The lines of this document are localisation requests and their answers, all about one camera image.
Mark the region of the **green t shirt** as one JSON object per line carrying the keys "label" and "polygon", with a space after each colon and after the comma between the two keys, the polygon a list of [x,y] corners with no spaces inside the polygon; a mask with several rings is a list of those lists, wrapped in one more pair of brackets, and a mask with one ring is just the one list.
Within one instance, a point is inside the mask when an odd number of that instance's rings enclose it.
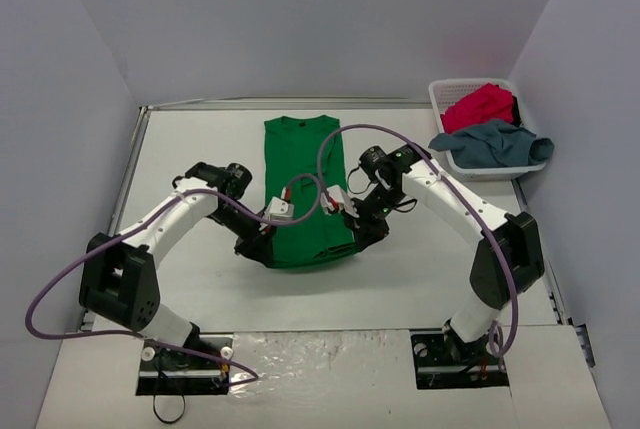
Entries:
{"label": "green t shirt", "polygon": [[[296,119],[281,116],[264,122],[265,200],[279,196],[292,183],[291,202],[296,218],[313,205],[317,186],[308,178],[293,181],[298,175],[312,174],[329,186],[346,186],[344,146],[341,135],[329,140],[317,171],[317,154],[327,136],[340,127],[337,118],[321,115]],[[355,253],[352,232],[339,215],[326,215],[317,209],[306,221],[276,231],[273,243],[273,267],[297,270],[349,257]]]}

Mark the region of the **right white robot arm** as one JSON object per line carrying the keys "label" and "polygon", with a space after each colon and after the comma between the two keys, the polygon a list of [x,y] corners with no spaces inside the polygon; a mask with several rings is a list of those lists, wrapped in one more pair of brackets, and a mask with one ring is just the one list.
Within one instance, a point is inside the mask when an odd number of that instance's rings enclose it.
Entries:
{"label": "right white robot arm", "polygon": [[373,146],[361,155],[359,168],[372,190],[344,209],[359,250],[388,235],[386,218],[403,201],[430,209],[475,250],[470,295],[447,321],[443,338],[450,359],[469,360],[479,350],[479,339],[496,328],[505,307],[513,307],[544,275],[537,222],[526,212],[514,215],[492,205],[408,145],[390,154]]}

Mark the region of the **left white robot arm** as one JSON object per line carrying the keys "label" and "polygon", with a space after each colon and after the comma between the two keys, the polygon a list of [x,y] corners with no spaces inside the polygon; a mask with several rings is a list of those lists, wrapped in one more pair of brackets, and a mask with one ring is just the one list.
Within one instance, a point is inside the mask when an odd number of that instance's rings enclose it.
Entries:
{"label": "left white robot arm", "polygon": [[165,355],[189,367],[207,350],[200,329],[160,301],[157,270],[169,251],[201,220],[211,219],[237,236],[234,252],[268,266],[273,261],[273,229],[227,201],[195,189],[215,190],[240,200],[252,180],[244,166],[217,167],[199,162],[172,182],[173,193],[158,209],[128,228],[133,232],[84,263],[79,303],[132,332],[165,343]]}

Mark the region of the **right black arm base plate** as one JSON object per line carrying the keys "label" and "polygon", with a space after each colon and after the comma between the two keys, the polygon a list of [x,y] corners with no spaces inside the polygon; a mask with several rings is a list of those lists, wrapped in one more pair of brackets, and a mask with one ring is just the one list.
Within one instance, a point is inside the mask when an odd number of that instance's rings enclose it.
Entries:
{"label": "right black arm base plate", "polygon": [[501,361],[487,348],[487,337],[470,344],[454,341],[439,329],[410,332],[415,384],[418,390],[508,387]]}

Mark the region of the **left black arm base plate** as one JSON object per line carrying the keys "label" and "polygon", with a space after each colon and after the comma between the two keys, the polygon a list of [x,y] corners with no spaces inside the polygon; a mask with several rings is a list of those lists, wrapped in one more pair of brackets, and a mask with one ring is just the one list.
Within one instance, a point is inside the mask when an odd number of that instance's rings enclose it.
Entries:
{"label": "left black arm base plate", "polygon": [[143,345],[138,367],[137,396],[218,396],[229,393],[230,369],[149,341]]}

